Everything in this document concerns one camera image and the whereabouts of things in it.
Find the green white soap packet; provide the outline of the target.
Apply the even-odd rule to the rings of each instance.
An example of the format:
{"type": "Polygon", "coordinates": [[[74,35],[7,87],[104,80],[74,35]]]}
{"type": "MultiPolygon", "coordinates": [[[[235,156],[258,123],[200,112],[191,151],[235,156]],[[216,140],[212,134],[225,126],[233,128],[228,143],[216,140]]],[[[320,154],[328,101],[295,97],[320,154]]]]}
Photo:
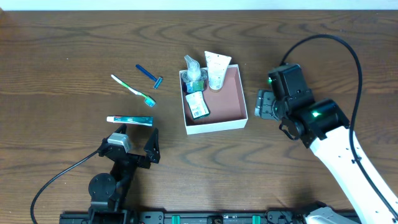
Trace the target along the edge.
{"type": "Polygon", "coordinates": [[[185,99],[194,120],[206,117],[210,114],[202,91],[187,94],[185,99]]]}

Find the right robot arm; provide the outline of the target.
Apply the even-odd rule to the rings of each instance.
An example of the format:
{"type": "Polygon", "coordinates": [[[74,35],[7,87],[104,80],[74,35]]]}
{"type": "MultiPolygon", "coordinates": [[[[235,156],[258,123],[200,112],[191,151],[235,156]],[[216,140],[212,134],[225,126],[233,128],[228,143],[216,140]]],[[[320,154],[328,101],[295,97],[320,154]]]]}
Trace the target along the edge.
{"type": "Polygon", "coordinates": [[[397,223],[397,197],[349,131],[349,119],[332,99],[315,101],[297,64],[268,73],[254,114],[278,121],[291,140],[302,141],[321,160],[352,204],[361,223],[397,223]]]}

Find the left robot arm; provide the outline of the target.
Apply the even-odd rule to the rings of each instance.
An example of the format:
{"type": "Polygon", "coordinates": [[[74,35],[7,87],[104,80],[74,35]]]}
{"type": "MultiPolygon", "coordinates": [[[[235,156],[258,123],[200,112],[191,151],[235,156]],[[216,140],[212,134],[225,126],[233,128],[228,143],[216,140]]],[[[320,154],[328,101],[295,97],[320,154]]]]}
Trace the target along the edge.
{"type": "Polygon", "coordinates": [[[127,126],[121,125],[103,139],[98,154],[114,162],[108,173],[94,176],[88,186],[91,195],[88,223],[137,223],[137,214],[123,207],[136,169],[150,168],[160,161],[159,130],[155,128],[144,146],[146,154],[131,154],[127,126]]]}

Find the clear soap pump bottle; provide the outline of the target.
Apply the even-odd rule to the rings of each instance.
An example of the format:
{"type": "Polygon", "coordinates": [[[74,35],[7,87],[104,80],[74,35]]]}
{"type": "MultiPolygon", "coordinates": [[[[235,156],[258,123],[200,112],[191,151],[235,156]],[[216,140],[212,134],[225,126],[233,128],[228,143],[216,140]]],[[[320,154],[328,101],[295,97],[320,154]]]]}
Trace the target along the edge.
{"type": "Polygon", "coordinates": [[[181,74],[183,91],[187,94],[205,91],[208,78],[207,71],[200,68],[199,62],[189,55],[185,55],[184,59],[187,63],[187,70],[183,71],[181,74]]]}

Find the white shampoo tube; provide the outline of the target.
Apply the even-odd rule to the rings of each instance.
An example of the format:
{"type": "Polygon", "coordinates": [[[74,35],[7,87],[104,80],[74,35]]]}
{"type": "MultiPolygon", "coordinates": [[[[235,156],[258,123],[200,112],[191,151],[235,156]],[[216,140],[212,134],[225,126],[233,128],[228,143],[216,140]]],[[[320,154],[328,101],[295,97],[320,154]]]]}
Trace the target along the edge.
{"type": "Polygon", "coordinates": [[[208,70],[208,85],[213,92],[219,92],[224,83],[226,71],[231,61],[230,56],[205,51],[208,70]]]}

